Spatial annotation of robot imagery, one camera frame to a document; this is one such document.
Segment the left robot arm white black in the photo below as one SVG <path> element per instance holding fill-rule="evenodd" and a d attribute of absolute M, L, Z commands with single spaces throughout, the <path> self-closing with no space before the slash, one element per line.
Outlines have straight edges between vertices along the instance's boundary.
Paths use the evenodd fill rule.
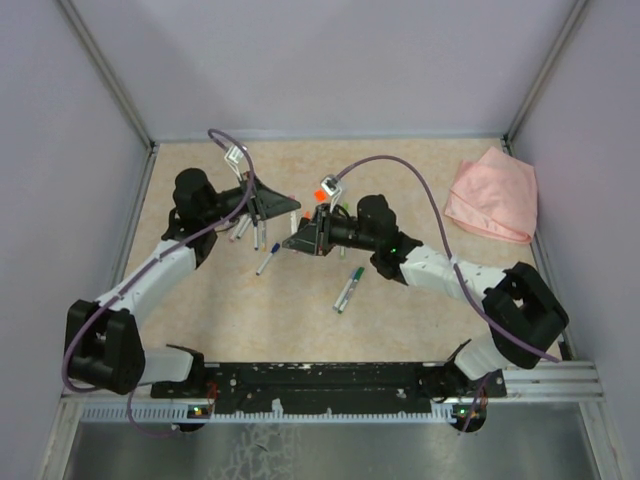
<path fill-rule="evenodd" d="M 244 215 L 266 221 L 300 209 L 251 173 L 236 188 L 218 192 L 201 169 L 178 174 L 168 228 L 150 257 L 121 283 L 93 301 L 68 310 L 62 378 L 68 389 L 104 389 L 126 395 L 137 386 L 172 382 L 184 395 L 201 394 L 208 373 L 195 352 L 176 346 L 144 349 L 142 322 L 184 278 L 209 257 L 217 230 Z"/>

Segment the pink cap paint marker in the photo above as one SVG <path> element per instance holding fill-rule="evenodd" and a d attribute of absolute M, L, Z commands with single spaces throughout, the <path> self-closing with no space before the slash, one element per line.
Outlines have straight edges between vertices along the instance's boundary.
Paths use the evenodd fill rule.
<path fill-rule="evenodd" d="M 297 220 L 297 212 L 293 211 L 290 213 L 290 231 L 291 234 L 295 234 L 298 228 L 298 220 Z"/>

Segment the pink cloth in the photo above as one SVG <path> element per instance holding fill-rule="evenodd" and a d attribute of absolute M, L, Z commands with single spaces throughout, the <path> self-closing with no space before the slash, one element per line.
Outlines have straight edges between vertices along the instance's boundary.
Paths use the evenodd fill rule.
<path fill-rule="evenodd" d="M 535 170 L 491 147 L 479 160 L 460 164 L 444 213 L 469 233 L 527 245 L 537 226 Z"/>

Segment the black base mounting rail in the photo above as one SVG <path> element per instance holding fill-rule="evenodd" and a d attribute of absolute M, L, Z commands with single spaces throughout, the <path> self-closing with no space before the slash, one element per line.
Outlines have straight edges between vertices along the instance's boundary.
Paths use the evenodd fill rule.
<path fill-rule="evenodd" d="M 182 382 L 155 383 L 151 397 L 203 398 L 219 414 L 267 413 L 275 400 L 287 415 L 413 414 L 480 385 L 451 362 L 198 363 Z"/>

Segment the dark green cap marker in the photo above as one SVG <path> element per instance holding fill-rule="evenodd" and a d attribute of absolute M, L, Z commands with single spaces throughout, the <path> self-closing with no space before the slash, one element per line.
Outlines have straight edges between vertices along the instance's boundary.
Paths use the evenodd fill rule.
<path fill-rule="evenodd" d="M 351 280 L 351 284 L 345 294 L 345 296 L 343 297 L 342 302 L 340 303 L 339 307 L 338 307 L 338 313 L 342 314 L 344 312 L 344 310 L 346 309 L 347 304 L 349 303 L 351 297 L 353 296 L 355 289 L 357 288 L 357 285 L 363 275 L 365 271 L 364 267 L 359 267 L 356 270 L 356 273 L 354 274 L 352 280 Z"/>

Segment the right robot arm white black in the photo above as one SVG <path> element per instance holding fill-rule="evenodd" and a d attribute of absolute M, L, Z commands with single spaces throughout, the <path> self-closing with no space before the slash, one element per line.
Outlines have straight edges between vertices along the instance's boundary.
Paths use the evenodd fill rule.
<path fill-rule="evenodd" d="M 465 301 L 486 321 L 487 333 L 461 344 L 424 379 L 433 399 L 470 395 L 482 379 L 509 365 L 533 369 L 569 323 L 533 266 L 518 262 L 510 268 L 489 267 L 441 253 L 403 233 L 382 195 L 363 197 L 355 215 L 318 205 L 283 246 L 312 256 L 326 256 L 335 247 L 368 251 L 372 266 L 385 279 Z"/>

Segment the lilac cap paint marker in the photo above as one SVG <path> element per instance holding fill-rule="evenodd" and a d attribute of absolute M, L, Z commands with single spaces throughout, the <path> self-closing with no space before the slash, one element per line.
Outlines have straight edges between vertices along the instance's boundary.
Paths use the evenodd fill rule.
<path fill-rule="evenodd" d="M 347 292 L 349 291 L 349 288 L 351 287 L 351 284 L 354 281 L 354 277 L 355 277 L 355 273 L 352 273 L 349 277 L 349 279 L 346 281 L 345 285 L 343 286 L 340 294 L 338 295 L 336 301 L 333 304 L 333 310 L 337 311 L 340 307 L 340 305 L 342 304 Z"/>

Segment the blue cap white marker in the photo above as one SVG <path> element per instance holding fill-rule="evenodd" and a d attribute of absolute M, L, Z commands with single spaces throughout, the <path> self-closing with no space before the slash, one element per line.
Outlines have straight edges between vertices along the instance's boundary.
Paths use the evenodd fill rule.
<path fill-rule="evenodd" d="M 257 268 L 255 274 L 257 276 L 261 276 L 264 272 L 264 270 L 266 269 L 267 265 L 269 264 L 269 262 L 272 260 L 272 258 L 274 257 L 274 255 L 279 251 L 281 245 L 279 243 L 275 243 L 271 250 L 269 251 L 269 253 L 267 254 L 267 256 L 264 258 L 264 260 L 262 261 L 262 263 L 259 265 L 259 267 Z"/>

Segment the black cap white marker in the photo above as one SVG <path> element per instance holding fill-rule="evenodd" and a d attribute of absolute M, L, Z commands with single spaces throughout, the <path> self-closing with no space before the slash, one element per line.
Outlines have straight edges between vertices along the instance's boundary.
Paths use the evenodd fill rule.
<path fill-rule="evenodd" d="M 252 219 L 250 216 L 247 216 L 240 230 L 238 231 L 236 238 L 241 239 L 251 225 L 252 225 Z"/>

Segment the orange highlighter cap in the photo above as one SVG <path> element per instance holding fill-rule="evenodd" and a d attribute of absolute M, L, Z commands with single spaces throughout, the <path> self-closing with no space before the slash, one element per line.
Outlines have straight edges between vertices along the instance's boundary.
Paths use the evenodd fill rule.
<path fill-rule="evenodd" d="M 326 193 L 323 190 L 316 190 L 314 192 L 314 197 L 317 202 L 322 203 L 326 200 Z"/>

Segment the small blue cap marker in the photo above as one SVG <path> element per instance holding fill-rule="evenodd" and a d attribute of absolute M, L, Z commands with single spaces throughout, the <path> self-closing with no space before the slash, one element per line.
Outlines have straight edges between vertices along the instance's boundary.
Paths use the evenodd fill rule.
<path fill-rule="evenodd" d="M 255 251 L 259 251 L 261 248 L 261 234 L 260 234 L 260 226 L 258 222 L 253 223 L 252 227 L 253 231 L 253 249 Z"/>

